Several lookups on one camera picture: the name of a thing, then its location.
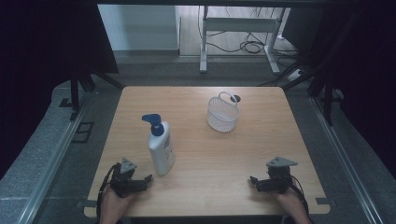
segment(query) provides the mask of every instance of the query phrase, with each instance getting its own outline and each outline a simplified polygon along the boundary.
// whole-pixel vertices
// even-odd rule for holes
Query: white wall
[[[177,7],[98,7],[113,50],[178,49]]]

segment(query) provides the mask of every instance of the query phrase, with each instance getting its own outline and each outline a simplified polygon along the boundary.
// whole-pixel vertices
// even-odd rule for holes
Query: pump dispenser
[[[169,123],[161,122],[159,114],[147,114],[142,120],[151,124],[151,133],[148,135],[148,149],[154,163],[157,175],[166,175],[175,162],[172,150]]]

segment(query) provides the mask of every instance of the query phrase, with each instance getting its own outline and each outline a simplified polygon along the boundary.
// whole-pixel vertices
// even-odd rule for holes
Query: bottle label
[[[165,151],[165,156],[166,156],[167,160],[169,160],[169,158],[172,155],[172,147],[171,147],[170,143],[171,143],[171,136],[169,135],[168,138],[166,138],[165,145],[163,148],[163,150]]]

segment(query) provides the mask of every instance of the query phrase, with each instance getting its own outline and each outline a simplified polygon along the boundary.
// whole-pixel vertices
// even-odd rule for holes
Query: human hand
[[[296,224],[311,223],[299,195],[292,188],[288,188],[283,194],[278,192],[269,192],[269,194],[276,198]]]
[[[114,189],[106,186],[101,204],[100,224],[115,224],[125,214],[128,206],[135,200],[136,195],[130,194],[125,198],[120,198]]]

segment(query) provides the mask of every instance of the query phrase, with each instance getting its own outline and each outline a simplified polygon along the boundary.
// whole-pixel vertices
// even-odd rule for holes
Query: wire basket
[[[233,98],[234,104],[223,100],[220,96],[225,93]],[[213,129],[227,133],[235,128],[239,117],[239,108],[236,98],[227,91],[219,93],[218,97],[210,99],[207,106],[207,123]]]

